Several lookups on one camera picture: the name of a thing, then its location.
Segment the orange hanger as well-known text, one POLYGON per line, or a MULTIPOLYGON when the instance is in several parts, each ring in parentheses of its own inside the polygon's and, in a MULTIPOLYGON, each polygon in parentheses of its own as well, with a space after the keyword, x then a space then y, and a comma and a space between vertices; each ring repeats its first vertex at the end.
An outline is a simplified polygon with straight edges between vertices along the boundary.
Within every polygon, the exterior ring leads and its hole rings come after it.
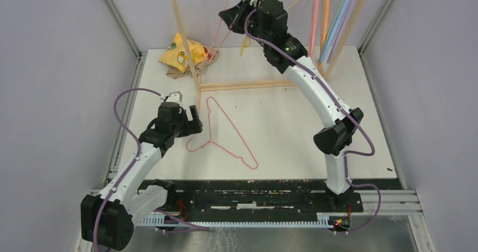
POLYGON ((329 12, 330 12, 330 0, 321 1, 321 35, 320 35, 320 51, 322 52, 328 28, 329 12))

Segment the blue hanger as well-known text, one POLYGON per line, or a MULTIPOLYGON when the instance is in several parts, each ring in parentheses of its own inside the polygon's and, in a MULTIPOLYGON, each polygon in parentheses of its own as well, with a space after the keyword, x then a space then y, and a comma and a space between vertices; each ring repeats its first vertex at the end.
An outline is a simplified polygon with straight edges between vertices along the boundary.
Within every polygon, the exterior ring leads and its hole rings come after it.
POLYGON ((337 51, 340 35, 343 33, 345 22, 348 20, 352 7, 356 0, 341 0, 339 7, 331 24, 331 28, 326 35, 322 53, 319 56, 319 63, 330 63, 333 55, 337 51))

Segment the green hanger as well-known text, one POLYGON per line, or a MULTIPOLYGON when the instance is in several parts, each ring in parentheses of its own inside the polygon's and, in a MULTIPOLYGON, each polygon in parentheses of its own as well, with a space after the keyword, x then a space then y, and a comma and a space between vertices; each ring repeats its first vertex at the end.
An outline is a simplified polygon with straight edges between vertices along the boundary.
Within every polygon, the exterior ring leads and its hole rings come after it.
POLYGON ((332 19, 332 21, 331 21, 331 23, 330 23, 330 28, 329 28, 327 34, 330 34, 330 33, 331 33, 331 30, 332 30, 334 24, 335 24, 335 23, 337 22, 337 20, 338 20, 339 13, 340 13, 341 9, 343 8, 344 3, 345 3, 345 0, 340 0, 340 2, 339 2, 339 4, 338 4, 338 7, 337 7, 337 9, 335 10, 334 17, 333 17, 333 19, 332 19))

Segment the purple hanger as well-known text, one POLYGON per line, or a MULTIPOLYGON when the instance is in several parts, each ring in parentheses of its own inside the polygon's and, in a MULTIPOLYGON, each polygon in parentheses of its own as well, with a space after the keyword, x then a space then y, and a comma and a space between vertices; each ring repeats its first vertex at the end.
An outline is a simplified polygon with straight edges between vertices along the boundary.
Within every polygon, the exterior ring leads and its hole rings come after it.
POLYGON ((334 38, 334 43, 332 46, 332 49, 330 51, 329 57, 327 59, 327 63, 330 64, 332 61, 332 58, 334 57, 338 45, 339 45, 339 40, 343 35, 343 32, 345 30, 346 24, 348 23, 351 13, 353 8, 355 7, 355 3, 357 0, 345 0, 345 3, 343 5, 342 11, 339 13, 339 19, 338 19, 338 26, 336 27, 335 33, 333 35, 334 38))

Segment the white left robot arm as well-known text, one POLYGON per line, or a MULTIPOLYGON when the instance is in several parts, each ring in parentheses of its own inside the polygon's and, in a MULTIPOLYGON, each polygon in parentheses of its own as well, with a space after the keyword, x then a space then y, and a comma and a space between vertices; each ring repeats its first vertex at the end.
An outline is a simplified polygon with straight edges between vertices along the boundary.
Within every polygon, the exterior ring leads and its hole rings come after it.
POLYGON ((130 242, 135 227, 153 210, 172 210, 177 195, 167 189, 168 182, 139 188, 152 168, 164 158, 175 139, 199 134, 202 122, 195 105, 186 110, 178 101, 164 101, 157 117, 140 134, 140 149, 96 196, 81 202, 81 237, 94 245, 121 251, 130 242))

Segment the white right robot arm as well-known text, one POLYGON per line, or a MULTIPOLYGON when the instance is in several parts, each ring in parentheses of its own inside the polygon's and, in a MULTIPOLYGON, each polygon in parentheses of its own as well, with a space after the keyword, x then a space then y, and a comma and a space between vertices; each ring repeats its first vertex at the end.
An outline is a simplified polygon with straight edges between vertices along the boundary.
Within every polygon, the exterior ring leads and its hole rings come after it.
POLYGON ((256 7, 250 1, 241 0, 218 15, 229 30, 257 41, 267 62, 298 87, 318 114, 323 129, 313 141, 325 155, 326 186, 330 191, 325 202, 330 210, 341 211, 348 205, 345 193, 351 187, 345 153, 364 113, 343 102, 317 72, 306 48, 288 32, 288 13, 281 1, 262 0, 256 7))

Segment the yellow printed cloth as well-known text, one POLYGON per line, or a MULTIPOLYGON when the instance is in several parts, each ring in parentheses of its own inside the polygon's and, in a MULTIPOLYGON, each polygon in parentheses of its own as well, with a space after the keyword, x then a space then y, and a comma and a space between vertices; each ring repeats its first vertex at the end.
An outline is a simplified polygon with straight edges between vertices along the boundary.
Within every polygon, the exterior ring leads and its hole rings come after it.
MULTIPOLYGON (((195 64, 210 59, 211 54, 206 46, 189 38, 187 41, 191 51, 191 57, 195 64)), ((179 32, 177 32, 170 45, 161 55, 158 61, 177 69, 181 73, 185 73, 188 70, 189 57, 186 54, 186 49, 179 32)))

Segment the wooden hanger rack frame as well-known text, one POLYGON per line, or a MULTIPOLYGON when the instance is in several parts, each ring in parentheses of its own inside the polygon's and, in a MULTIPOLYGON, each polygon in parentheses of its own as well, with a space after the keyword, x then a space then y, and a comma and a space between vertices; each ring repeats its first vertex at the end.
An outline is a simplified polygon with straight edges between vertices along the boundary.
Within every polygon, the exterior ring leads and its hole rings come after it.
MULTIPOLYGON (((208 92, 208 91, 226 91, 226 90, 245 90, 245 89, 261 89, 261 88, 270 88, 270 87, 286 87, 286 86, 293 86, 293 85, 296 85, 298 86, 296 83, 293 83, 291 80, 280 80, 280 79, 268 79, 268 80, 258 80, 258 81, 238 81, 238 82, 223 82, 223 83, 208 83, 208 84, 205 84, 205 83, 201 83, 201 78, 200 78, 200 74, 198 74, 198 72, 196 71, 197 69, 197 66, 195 65, 195 63, 193 62, 193 59, 191 57, 191 51, 189 49, 189 46, 188 46, 188 37, 186 35, 186 31, 185 31, 185 27, 183 25, 183 22, 182 22, 182 17, 181 17, 181 14, 180 14, 180 11, 179 11, 179 7, 178 7, 178 2, 177 0, 170 0, 171 1, 171 6, 172 6, 172 10, 174 12, 174 15, 175 15, 175 20, 176 20, 176 25, 178 27, 178 32, 180 33, 181 35, 181 38, 182 38, 182 41, 184 43, 184 46, 185 46, 185 49, 186 49, 186 54, 187 56, 189 57, 189 70, 191 72, 191 75, 192 75, 192 78, 194 80, 194 83, 196 85, 196 91, 197 91, 197 99, 199 101, 200 99, 200 94, 201 92, 208 92)), ((349 35, 349 32, 351 31, 351 28, 353 27, 353 24, 355 22, 355 20, 357 19, 364 3, 366 0, 357 0, 357 7, 353 8, 353 11, 352 11, 352 21, 350 22, 350 26, 347 27, 347 30, 346 30, 346 33, 344 33, 344 37, 341 38, 340 40, 340 44, 338 45, 339 48, 337 49, 337 56, 336 57, 333 57, 333 60, 332 62, 330 63, 330 66, 327 67, 328 70, 327 70, 327 77, 331 74, 332 70, 333 70, 333 67, 335 65, 335 63, 338 61, 339 59, 339 56, 340 56, 340 52, 342 51, 343 47, 344 47, 344 43, 345 41, 347 40, 347 37, 349 35)), ((366 91, 364 92, 364 97, 367 97, 368 100, 366 100, 368 103, 366 104, 367 107, 365 107, 366 109, 370 109, 371 111, 369 113, 377 113, 377 108, 376 108, 376 104, 372 103, 374 102, 373 101, 373 89, 370 90, 370 82, 367 81, 367 71, 366 71, 366 67, 364 68, 364 60, 361 58, 361 65, 362 65, 362 71, 364 72, 364 78, 366 79, 366 83, 367 83, 367 88, 366 91)), ((315 81, 317 82, 317 84, 319 84, 319 75, 312 75, 310 73, 308 73, 306 70, 304 70, 303 68, 299 68, 299 71, 300 72, 305 72, 306 74, 306 78, 307 77, 310 77, 310 79, 307 79, 307 80, 302 80, 304 82, 307 82, 307 81, 315 81)))

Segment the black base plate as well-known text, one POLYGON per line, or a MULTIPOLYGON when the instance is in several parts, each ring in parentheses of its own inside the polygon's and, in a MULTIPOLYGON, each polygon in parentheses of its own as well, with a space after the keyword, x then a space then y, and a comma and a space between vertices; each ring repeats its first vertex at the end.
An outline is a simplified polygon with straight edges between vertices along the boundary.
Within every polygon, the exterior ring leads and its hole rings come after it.
POLYGON ((317 214, 361 213, 355 191, 337 196, 323 180, 145 180, 146 188, 164 184, 166 203, 188 222, 313 222, 317 214))

